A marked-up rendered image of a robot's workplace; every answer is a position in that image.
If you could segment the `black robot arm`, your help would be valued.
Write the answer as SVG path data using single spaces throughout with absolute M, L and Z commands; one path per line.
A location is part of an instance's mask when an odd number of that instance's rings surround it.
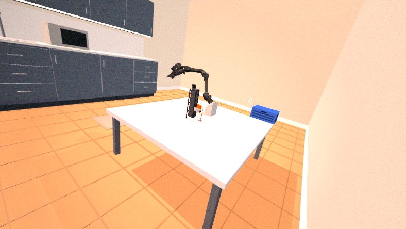
M 202 75 L 202 77 L 204 78 L 204 82 L 205 82 L 205 92 L 203 93 L 203 98 L 204 98 L 204 100 L 206 100 L 208 102 L 208 104 L 211 104 L 213 102 L 213 100 L 211 99 L 212 96 L 209 95 L 209 93 L 208 93 L 209 74 L 206 71 L 204 71 L 203 69 L 191 68 L 189 66 L 182 66 L 180 63 L 175 64 L 175 66 L 173 66 L 171 68 L 171 70 L 173 70 L 173 71 L 174 71 L 174 69 L 180 70 L 180 73 L 184 74 L 184 75 L 187 72 L 200 73 Z

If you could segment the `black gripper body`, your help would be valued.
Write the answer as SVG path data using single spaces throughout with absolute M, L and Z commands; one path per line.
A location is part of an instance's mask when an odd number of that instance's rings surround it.
M 174 69 L 175 76 L 180 75 L 180 70 Z

